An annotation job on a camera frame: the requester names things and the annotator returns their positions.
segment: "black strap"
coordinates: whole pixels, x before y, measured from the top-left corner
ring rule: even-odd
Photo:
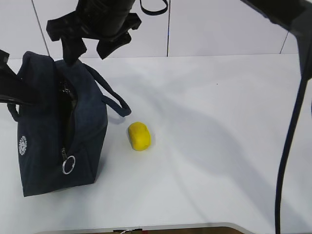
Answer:
[[[140,0],[140,5],[141,5],[141,9],[142,11],[146,14],[146,15],[149,15],[149,16],[159,16],[161,14],[164,14],[166,13],[166,11],[168,10],[168,1],[167,0],[162,0],[165,4],[166,4],[166,7],[162,10],[159,10],[159,11],[149,11],[149,10],[146,10],[143,5],[142,5],[142,0]]]
[[[119,106],[115,101],[110,99],[109,97],[103,95],[103,102],[109,105],[114,111],[116,111],[120,116],[125,117],[131,114],[131,109],[128,106],[128,104],[122,99],[121,96],[119,96],[117,93],[113,91],[113,89],[109,86],[109,84],[104,80],[104,78],[92,67],[89,67],[88,65],[84,64],[85,68],[88,70],[88,72],[93,76],[94,80],[100,84],[110,95],[112,95],[114,98],[116,98],[121,106]]]
[[[294,109],[292,112],[292,119],[289,124],[282,158],[279,164],[278,174],[277,174],[277,183],[276,183],[276,195],[275,195],[275,233],[281,233],[281,226],[280,226],[280,210],[281,210],[281,200],[282,200],[282,188],[283,188],[283,181],[284,181],[284,174],[286,170],[286,164],[289,156],[289,152],[291,149],[291,145],[293,142],[294,132],[299,120],[300,110],[302,107],[304,94],[306,92],[308,85],[308,80],[305,78],[301,79],[296,102],[294,105]]]
[[[16,110],[16,105],[8,103],[6,106],[7,106],[8,110],[9,110],[9,112],[11,113],[12,118],[16,122],[18,122],[19,119],[20,119],[20,115],[19,115],[18,111]]]

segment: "bag handle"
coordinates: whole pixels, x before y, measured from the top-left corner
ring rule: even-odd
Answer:
[[[140,5],[141,5],[141,9],[142,11],[146,14],[146,15],[149,15],[149,16],[159,16],[161,14],[164,14],[166,13],[166,11],[168,10],[168,1],[167,0],[162,0],[165,4],[166,4],[166,7],[162,10],[159,10],[159,11],[149,11],[149,10],[146,10],[143,5],[142,5],[142,0],[140,0]]]
[[[8,111],[11,113],[12,118],[15,122],[18,122],[20,119],[20,115],[18,111],[16,110],[16,104],[8,103],[6,104]]]
[[[84,64],[85,68],[88,70],[88,72],[93,76],[94,80],[100,84],[110,95],[112,95],[114,98],[116,98],[120,105],[119,106],[115,101],[110,99],[109,97],[103,95],[102,101],[109,105],[114,111],[116,111],[120,116],[125,117],[131,114],[131,109],[128,106],[128,104],[122,99],[121,96],[119,96],[117,93],[113,91],[113,89],[110,87],[110,85],[107,83],[107,81],[92,67],[89,67],[88,65]]]

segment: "yellow sponge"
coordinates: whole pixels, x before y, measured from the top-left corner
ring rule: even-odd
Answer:
[[[151,135],[144,123],[135,122],[131,124],[128,128],[128,132],[134,150],[143,151],[151,145]]]

